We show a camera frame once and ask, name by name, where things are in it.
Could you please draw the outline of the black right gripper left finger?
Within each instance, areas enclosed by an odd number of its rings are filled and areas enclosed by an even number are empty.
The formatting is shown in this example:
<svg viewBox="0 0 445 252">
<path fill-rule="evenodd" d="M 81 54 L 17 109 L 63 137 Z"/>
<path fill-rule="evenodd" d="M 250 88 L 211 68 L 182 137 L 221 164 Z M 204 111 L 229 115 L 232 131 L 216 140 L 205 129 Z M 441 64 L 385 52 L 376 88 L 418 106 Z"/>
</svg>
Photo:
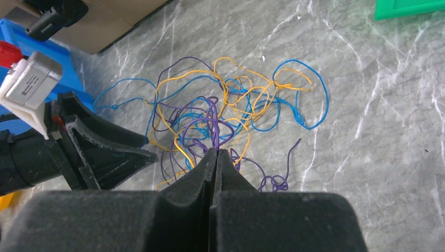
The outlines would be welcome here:
<svg viewBox="0 0 445 252">
<path fill-rule="evenodd" d="M 34 196 L 1 251 L 206 251 L 217 151 L 156 191 L 46 191 Z"/>
</svg>

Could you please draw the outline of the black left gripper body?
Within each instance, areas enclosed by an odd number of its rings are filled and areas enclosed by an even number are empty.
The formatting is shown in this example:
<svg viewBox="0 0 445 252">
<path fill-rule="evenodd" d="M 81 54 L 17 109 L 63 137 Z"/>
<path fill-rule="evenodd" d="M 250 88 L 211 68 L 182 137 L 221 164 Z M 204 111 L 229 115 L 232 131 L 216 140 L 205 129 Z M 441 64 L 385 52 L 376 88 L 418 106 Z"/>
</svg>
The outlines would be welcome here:
<svg viewBox="0 0 445 252">
<path fill-rule="evenodd" d="M 75 142 L 65 128 L 66 118 L 83 116 L 83 102 L 51 101 L 45 105 L 45 122 L 61 134 L 49 140 L 35 129 L 14 134 L 1 129 L 1 195 L 28 189 L 63 176 L 72 190 L 83 189 L 83 166 Z"/>
</svg>

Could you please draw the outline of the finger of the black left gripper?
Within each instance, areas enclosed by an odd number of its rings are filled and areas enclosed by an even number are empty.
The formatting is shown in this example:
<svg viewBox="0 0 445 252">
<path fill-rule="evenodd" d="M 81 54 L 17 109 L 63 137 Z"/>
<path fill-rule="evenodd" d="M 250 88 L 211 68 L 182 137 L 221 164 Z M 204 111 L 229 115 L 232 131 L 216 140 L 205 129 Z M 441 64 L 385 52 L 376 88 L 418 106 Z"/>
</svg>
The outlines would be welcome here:
<svg viewBox="0 0 445 252">
<path fill-rule="evenodd" d="M 93 133 L 112 142 L 136 148 L 148 143 L 148 138 L 131 130 L 111 123 L 87 108 L 74 92 L 58 94 L 58 103 L 63 116 L 78 116 Z"/>
<path fill-rule="evenodd" d="M 66 133 L 80 161 L 83 190 L 111 190 L 132 175 L 157 162 L 155 153 L 112 142 L 93 133 L 76 115 L 65 123 Z"/>
</svg>

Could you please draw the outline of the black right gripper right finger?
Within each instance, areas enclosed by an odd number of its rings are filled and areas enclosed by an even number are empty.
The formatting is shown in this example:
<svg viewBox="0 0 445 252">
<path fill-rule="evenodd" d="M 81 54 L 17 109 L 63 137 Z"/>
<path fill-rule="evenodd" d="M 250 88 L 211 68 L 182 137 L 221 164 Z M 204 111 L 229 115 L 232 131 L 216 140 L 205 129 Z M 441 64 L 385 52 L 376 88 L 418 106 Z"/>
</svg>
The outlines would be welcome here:
<svg viewBox="0 0 445 252">
<path fill-rule="evenodd" d="M 351 204 L 334 193 L 258 192 L 219 153 L 211 251 L 367 251 Z"/>
</svg>

